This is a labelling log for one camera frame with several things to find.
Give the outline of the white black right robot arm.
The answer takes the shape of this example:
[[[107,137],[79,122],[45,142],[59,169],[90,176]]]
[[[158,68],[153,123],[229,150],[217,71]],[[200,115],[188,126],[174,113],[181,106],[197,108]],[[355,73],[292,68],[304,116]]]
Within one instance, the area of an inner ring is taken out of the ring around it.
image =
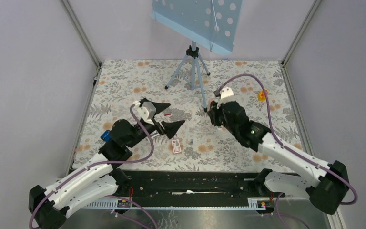
[[[284,175],[264,169],[254,184],[256,194],[265,197],[271,192],[308,199],[321,212],[333,215],[351,185],[345,164],[329,163],[309,155],[280,139],[269,127],[252,121],[236,101],[212,101],[207,112],[214,126],[222,126],[244,147],[270,156],[297,173]]]

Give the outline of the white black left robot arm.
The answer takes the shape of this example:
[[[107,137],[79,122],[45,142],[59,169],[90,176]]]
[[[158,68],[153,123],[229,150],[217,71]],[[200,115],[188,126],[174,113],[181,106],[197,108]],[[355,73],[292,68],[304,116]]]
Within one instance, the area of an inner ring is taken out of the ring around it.
[[[174,138],[184,120],[157,122],[155,117],[170,107],[143,98],[129,110],[136,121],[114,122],[105,144],[80,168],[47,187],[36,185],[29,191],[29,228],[58,229],[81,207],[104,196],[123,196],[128,192],[127,177],[120,170],[124,164],[136,164],[151,158],[155,145],[151,133]]]

